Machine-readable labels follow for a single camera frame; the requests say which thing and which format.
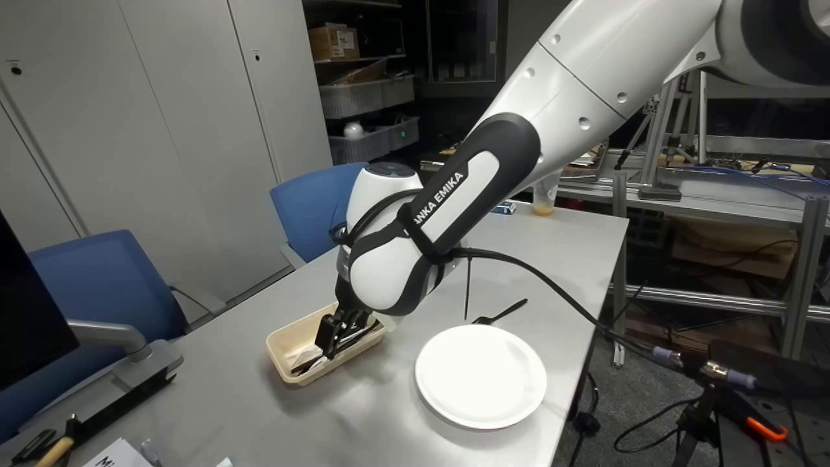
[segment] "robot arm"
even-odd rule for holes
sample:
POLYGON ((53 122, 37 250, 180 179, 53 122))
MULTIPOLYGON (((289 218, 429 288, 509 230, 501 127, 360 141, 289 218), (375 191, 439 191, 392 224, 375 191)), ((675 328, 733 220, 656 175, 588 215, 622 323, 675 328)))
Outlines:
POLYGON ((718 60, 718 17, 722 0, 574 0, 429 188, 378 209, 418 178, 364 171, 339 248, 339 311, 316 345, 333 354, 369 311, 410 315, 499 200, 609 137, 667 78, 718 60))

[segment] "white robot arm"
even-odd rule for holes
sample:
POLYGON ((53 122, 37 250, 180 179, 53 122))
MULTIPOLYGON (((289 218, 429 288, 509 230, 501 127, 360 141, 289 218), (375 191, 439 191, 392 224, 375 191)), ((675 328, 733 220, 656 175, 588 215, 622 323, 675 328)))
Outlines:
MULTIPOLYGON (((801 2, 819 10, 809 17, 815 25, 830 17, 830 0, 801 2)), ((718 66, 761 86, 830 84, 830 41, 815 47, 812 63, 801 58, 796 76, 757 60, 775 44, 753 49, 753 34, 742 32, 757 27, 744 22, 754 9, 781 6, 796 10, 781 0, 574 0, 429 188, 388 166, 359 178, 339 248, 339 311, 322 323, 316 345, 330 354, 369 311, 410 315, 499 200, 608 141, 665 80, 718 66)))

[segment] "computer monitor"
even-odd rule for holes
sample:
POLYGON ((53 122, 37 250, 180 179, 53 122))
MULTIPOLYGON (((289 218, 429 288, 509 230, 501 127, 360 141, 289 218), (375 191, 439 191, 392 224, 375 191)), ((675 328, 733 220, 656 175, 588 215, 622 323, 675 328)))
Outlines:
POLYGON ((0 390, 77 348, 77 341, 0 214, 0 390))

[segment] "chair backrest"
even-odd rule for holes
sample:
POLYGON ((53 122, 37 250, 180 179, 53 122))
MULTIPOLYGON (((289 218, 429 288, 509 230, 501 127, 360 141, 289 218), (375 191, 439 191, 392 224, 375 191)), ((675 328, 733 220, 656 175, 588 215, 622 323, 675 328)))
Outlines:
POLYGON ((333 230, 344 224, 348 197, 364 165, 342 165, 295 178, 269 191, 289 248, 307 263, 335 248, 333 230))
MULTIPOLYGON (((32 255, 67 320, 132 326, 147 341, 183 335, 183 315, 129 232, 111 232, 32 255)), ((121 358, 121 350, 77 348, 0 393, 0 442, 55 397, 121 358)))

